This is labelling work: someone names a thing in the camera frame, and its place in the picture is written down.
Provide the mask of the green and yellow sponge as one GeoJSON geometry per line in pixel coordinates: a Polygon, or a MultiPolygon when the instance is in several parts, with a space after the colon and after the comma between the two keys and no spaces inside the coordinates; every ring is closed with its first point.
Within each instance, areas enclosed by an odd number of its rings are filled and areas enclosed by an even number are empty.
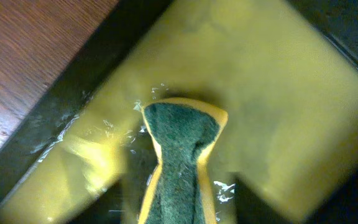
{"type": "Polygon", "coordinates": [[[142,108],[157,156],[139,223],[216,223],[207,165],[228,121],[217,106],[167,98],[142,108]]]}

